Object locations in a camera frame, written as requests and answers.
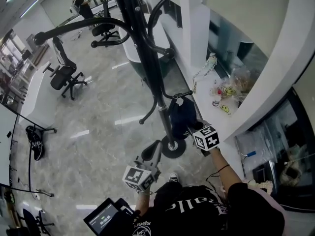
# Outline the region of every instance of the office chair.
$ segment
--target office chair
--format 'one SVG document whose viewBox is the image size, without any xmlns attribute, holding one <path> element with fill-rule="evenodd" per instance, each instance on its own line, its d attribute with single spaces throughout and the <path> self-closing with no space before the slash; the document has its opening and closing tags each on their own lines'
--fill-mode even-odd
<svg viewBox="0 0 315 236">
<path fill-rule="evenodd" d="M 19 216 L 19 219 L 22 219 L 26 223 L 26 227 L 20 227 L 15 229 L 6 230 L 8 236 L 41 236 L 41 234 L 47 234 L 50 236 L 50 233 L 47 231 L 45 226 L 54 226 L 54 223 L 44 224 L 42 220 L 41 213 L 43 210 L 40 210 L 38 216 L 34 216 L 28 211 L 23 209 L 23 217 Z"/>
<path fill-rule="evenodd" d="M 60 68 L 59 65 L 55 70 L 53 70 L 51 67 L 48 66 L 46 69 L 44 69 L 43 73 L 46 70 L 51 71 L 52 74 L 50 75 L 50 77 L 53 77 L 53 79 L 51 80 L 50 85 L 56 90 L 60 90 L 63 86 L 66 86 L 61 94 L 62 97 L 65 98 L 65 92 L 70 89 L 70 97 L 72 100 L 74 100 L 73 87 L 77 84 L 84 84 L 87 86 L 88 83 L 86 83 L 85 81 L 78 81 L 78 78 L 80 76 L 83 76 L 82 72 L 78 73 L 74 78 L 72 77 L 72 75 L 77 70 L 77 65 L 68 59 L 67 55 L 64 52 L 62 41 L 59 37 L 53 38 L 53 44 L 57 59 L 62 67 Z"/>
<path fill-rule="evenodd" d="M 110 18 L 110 13 L 109 13 L 109 8 L 108 8 L 108 1 L 105 0 L 105 2 L 103 3 L 103 11 L 104 11 L 104 18 Z M 93 30 L 92 30 L 92 34 L 94 37 L 96 36 L 104 36 L 100 41 L 101 42 L 103 40 L 108 40 L 110 37 L 117 37 L 119 38 L 119 36 L 114 35 L 116 33 L 118 33 L 118 31 L 114 31 L 114 32 L 110 32 L 110 30 L 114 29 L 115 25 L 110 25 L 110 24 L 101 24 L 96 26 Z"/>
<path fill-rule="evenodd" d="M 7 236 L 31 236 L 27 227 L 8 229 L 5 232 Z"/>
</svg>

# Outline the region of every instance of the display screen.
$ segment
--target display screen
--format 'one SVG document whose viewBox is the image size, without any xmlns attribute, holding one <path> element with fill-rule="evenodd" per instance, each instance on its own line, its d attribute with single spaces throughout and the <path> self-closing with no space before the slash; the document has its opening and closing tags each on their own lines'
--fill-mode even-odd
<svg viewBox="0 0 315 236">
<path fill-rule="evenodd" d="M 104 229 L 104 227 L 117 212 L 118 210 L 112 204 L 109 204 L 95 218 L 89 221 L 89 224 L 96 231 L 97 234 L 100 234 L 100 232 Z"/>
</svg>

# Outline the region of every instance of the black bag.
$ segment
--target black bag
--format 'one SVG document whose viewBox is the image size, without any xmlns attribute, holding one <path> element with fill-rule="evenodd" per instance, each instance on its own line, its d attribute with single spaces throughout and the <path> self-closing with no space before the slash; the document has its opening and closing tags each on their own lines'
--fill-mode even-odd
<svg viewBox="0 0 315 236">
<path fill-rule="evenodd" d="M 189 135 L 187 127 L 194 127 L 197 123 L 197 113 L 194 103 L 186 97 L 182 97 L 182 99 L 183 103 L 181 106 L 175 103 L 175 99 L 173 99 L 173 103 L 170 106 L 172 133 L 174 138 L 179 140 L 187 138 Z"/>
<path fill-rule="evenodd" d="M 28 137 L 31 148 L 34 151 L 34 160 L 38 161 L 45 152 L 44 144 L 42 142 L 43 141 L 42 132 L 38 128 L 34 128 L 33 126 L 28 126 L 25 129 L 25 132 Z"/>
</svg>

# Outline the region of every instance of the small bottle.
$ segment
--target small bottle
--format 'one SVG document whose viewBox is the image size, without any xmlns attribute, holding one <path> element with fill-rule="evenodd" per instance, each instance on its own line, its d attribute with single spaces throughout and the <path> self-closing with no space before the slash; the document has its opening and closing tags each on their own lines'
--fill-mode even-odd
<svg viewBox="0 0 315 236">
<path fill-rule="evenodd" d="M 219 89 L 216 95 L 214 95 L 214 100 L 212 102 L 212 105 L 217 107 L 220 104 L 221 97 L 222 97 L 222 91 Z"/>
</svg>

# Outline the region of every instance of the black sneaker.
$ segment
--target black sneaker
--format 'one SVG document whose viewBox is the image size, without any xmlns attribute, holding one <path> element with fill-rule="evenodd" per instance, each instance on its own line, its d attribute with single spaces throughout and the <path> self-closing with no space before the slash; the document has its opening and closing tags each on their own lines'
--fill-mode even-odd
<svg viewBox="0 0 315 236">
<path fill-rule="evenodd" d="M 170 176 L 169 176 L 169 183 L 171 182 L 179 182 L 179 178 L 178 178 L 178 175 L 173 172 Z"/>
</svg>

